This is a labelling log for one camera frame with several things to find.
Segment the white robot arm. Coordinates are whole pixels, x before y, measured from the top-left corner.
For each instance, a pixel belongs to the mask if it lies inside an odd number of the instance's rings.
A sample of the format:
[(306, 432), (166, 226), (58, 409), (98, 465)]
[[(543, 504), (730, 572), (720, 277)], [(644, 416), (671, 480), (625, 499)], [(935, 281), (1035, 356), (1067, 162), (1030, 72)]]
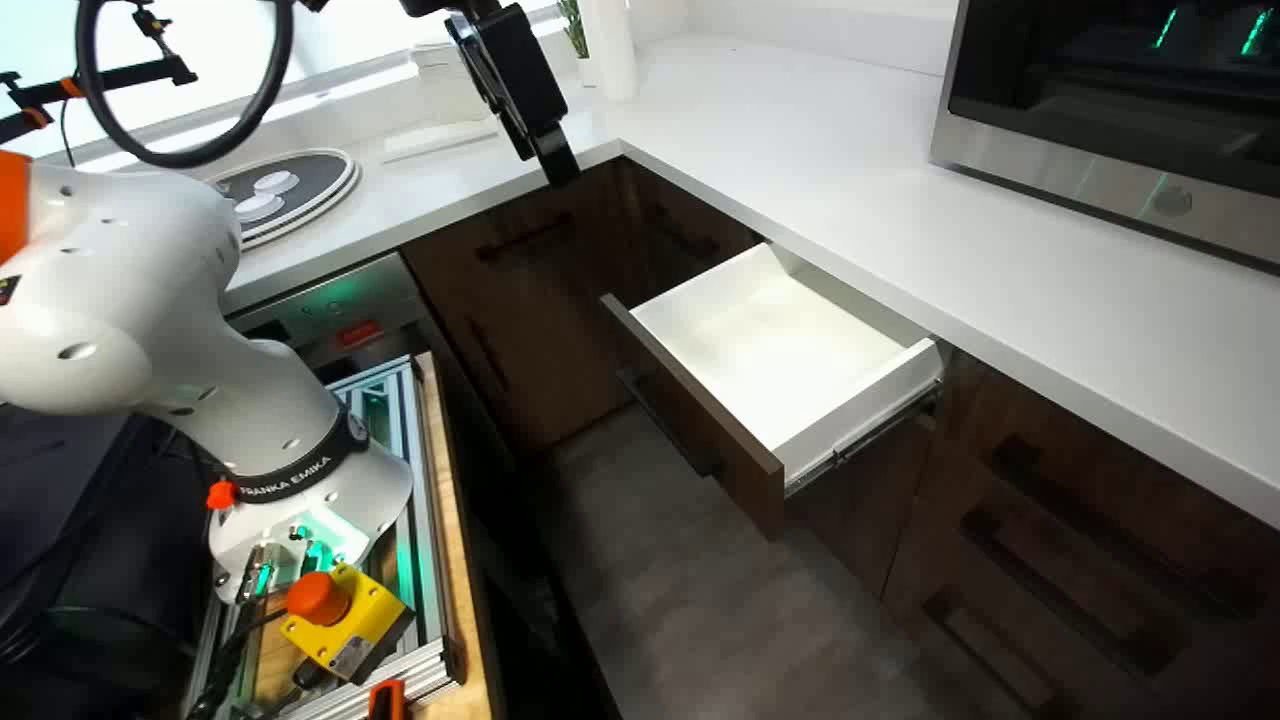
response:
[(29, 411), (144, 411), (182, 432), (227, 480), (212, 504), (217, 589), (238, 592), (250, 557), (312, 528), (343, 558), (396, 522), (412, 467), (280, 341), (225, 321), (238, 220), (195, 170), (266, 114), (293, 57), (293, 11), (266, 0), (262, 76), (227, 131), (144, 147), (128, 170), (0, 157), (0, 394)]

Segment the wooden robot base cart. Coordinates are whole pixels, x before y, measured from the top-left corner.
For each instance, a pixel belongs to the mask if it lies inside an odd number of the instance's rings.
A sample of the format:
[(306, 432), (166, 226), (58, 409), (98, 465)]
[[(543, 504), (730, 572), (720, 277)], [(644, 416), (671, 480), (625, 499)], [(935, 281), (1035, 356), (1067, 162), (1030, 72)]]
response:
[[(189, 720), (496, 720), (475, 550), (430, 356), (343, 375), (331, 394), (369, 432), (369, 473), (322, 476), (283, 504), (250, 504), (231, 480), (207, 492), (207, 535), (231, 566), (212, 577)], [(339, 562), (412, 610), (362, 683), (322, 670), (280, 631), (283, 592)]]

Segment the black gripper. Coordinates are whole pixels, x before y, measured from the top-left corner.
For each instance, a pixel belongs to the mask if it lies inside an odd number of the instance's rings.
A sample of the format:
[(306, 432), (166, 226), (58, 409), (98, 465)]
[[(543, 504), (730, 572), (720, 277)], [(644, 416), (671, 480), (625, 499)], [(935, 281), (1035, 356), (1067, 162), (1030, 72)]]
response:
[(550, 184), (580, 174), (580, 162), (562, 139), (558, 120), (569, 100), (547, 68), (547, 57), (520, 5), (469, 0), (451, 21), (464, 68), (481, 100), (504, 125), (520, 161), (534, 161)]

